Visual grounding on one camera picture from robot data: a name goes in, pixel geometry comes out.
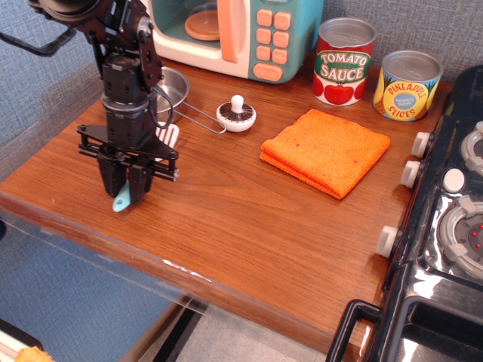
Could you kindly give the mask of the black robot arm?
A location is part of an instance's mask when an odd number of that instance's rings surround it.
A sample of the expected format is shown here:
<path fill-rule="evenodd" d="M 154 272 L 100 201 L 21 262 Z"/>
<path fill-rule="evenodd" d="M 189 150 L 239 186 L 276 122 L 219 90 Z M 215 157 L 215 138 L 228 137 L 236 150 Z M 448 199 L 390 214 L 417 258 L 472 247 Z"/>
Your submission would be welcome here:
<path fill-rule="evenodd" d="M 154 26 L 140 1 L 30 1 L 48 20 L 67 27 L 36 48 L 10 35 L 1 40 L 40 57 L 51 57 L 77 32 L 94 49 L 103 80 L 106 125 L 78 126 L 79 151 L 96 158 L 106 193 L 128 193 L 138 204 L 152 180 L 174 181 L 178 153 L 159 139 L 174 121 L 174 104 L 160 88 L 164 63 L 153 40 Z"/>

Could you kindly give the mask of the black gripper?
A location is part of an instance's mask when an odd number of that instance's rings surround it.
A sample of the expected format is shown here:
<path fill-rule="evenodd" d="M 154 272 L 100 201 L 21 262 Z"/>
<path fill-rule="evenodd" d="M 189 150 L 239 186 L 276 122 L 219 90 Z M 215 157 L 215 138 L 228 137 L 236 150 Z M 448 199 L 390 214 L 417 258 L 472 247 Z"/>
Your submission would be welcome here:
<path fill-rule="evenodd" d="M 81 124 L 80 153 L 97 158 L 106 193 L 115 198 L 128 182 L 132 204 L 139 204 L 150 191 L 153 175 L 170 181 L 178 178 L 178 152 L 156 135 L 172 122 L 158 122 L 157 97 L 144 96 L 137 103 L 119 103 L 103 96 L 106 125 Z M 145 161 L 147 166 L 139 166 Z"/>

